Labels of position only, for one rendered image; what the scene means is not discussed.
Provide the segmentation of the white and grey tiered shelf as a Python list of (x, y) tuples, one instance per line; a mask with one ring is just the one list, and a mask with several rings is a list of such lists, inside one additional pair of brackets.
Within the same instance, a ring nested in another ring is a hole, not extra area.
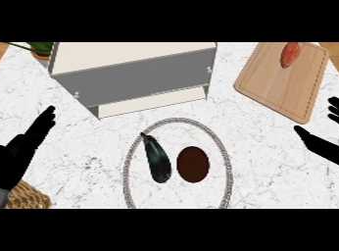
[(48, 70), (99, 118), (208, 97), (215, 42), (59, 42)]

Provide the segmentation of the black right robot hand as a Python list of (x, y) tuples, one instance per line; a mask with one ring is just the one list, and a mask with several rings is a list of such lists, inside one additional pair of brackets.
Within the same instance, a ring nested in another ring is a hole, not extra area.
[[(331, 103), (328, 117), (339, 125), (339, 98), (331, 97), (328, 101)], [(300, 125), (295, 126), (295, 132), (304, 141), (307, 149), (339, 165), (339, 145), (311, 134)]]

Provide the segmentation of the orange sweet potato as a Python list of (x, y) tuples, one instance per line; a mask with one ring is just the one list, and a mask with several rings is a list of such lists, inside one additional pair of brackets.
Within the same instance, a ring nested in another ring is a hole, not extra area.
[(282, 52), (282, 67), (286, 69), (301, 56), (301, 44), (300, 42), (289, 42)]

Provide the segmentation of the round grey-rimmed placemat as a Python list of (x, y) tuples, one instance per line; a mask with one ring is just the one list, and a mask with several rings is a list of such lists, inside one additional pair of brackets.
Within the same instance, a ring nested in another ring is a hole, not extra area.
[(211, 172), (209, 155), (206, 154), (206, 151), (198, 146), (186, 147), (178, 153), (177, 160), (171, 160), (171, 152), (162, 145), (161, 139), (152, 135), (152, 131), (168, 124), (189, 124), (192, 126), (196, 126), (201, 130), (206, 132), (206, 134), (211, 136), (218, 145), (227, 168), (227, 186), (220, 208), (227, 209), (230, 207), (235, 185), (230, 154), (226, 145), (212, 129), (187, 118), (169, 118), (161, 120), (141, 132), (138, 138), (134, 141), (124, 166), (124, 197), (127, 206), (131, 209), (137, 208), (130, 189), (130, 168), (133, 157), (140, 145), (146, 147), (146, 158), (149, 160), (150, 165), (150, 174), (155, 176), (155, 181), (161, 184), (165, 184), (171, 180), (172, 172), (178, 172), (181, 178), (189, 183), (198, 183), (199, 181), (202, 181), (208, 177), (208, 174)]

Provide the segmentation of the green potted plant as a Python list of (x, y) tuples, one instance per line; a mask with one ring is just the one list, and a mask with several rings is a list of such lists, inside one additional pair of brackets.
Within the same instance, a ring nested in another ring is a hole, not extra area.
[(48, 61), (50, 57), (51, 57), (51, 50), (54, 47), (54, 43), (53, 42), (29, 42), (29, 47), (10, 42), (10, 45), (17, 46), (19, 48), (23, 48), (26, 50), (29, 50), (33, 54), (33, 56), (42, 60), (42, 61)]

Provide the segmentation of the dark green eggplant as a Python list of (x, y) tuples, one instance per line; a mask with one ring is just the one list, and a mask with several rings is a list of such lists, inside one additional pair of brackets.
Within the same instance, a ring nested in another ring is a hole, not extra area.
[(167, 183), (171, 179), (171, 159), (155, 136), (141, 133), (153, 179)]

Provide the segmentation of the wooden cutting board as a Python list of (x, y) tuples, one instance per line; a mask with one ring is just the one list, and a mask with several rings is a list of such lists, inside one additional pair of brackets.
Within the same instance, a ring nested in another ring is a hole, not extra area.
[(239, 74), (235, 88), (300, 124), (311, 117), (319, 87), (329, 61), (329, 51), (314, 43), (301, 42), (301, 56), (282, 67), (286, 42), (260, 42)]

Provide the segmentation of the wicker basket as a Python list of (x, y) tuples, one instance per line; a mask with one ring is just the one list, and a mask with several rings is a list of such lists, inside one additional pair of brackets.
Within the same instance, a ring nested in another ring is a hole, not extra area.
[(11, 191), (7, 209), (48, 209), (50, 207), (50, 197), (22, 180)]

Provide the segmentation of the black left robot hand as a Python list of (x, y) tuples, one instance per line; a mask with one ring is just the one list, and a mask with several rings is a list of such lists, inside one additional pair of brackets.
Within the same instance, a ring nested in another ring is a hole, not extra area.
[(56, 107), (50, 106), (35, 119), (26, 133), (7, 146), (0, 145), (0, 189), (13, 190), (29, 169), (35, 151), (56, 126)]

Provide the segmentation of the dark brown cupcake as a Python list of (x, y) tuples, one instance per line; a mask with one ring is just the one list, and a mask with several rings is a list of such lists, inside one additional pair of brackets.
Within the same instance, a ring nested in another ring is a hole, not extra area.
[(201, 182), (211, 169), (206, 152), (196, 146), (186, 147), (177, 157), (177, 170), (183, 179), (192, 183)]

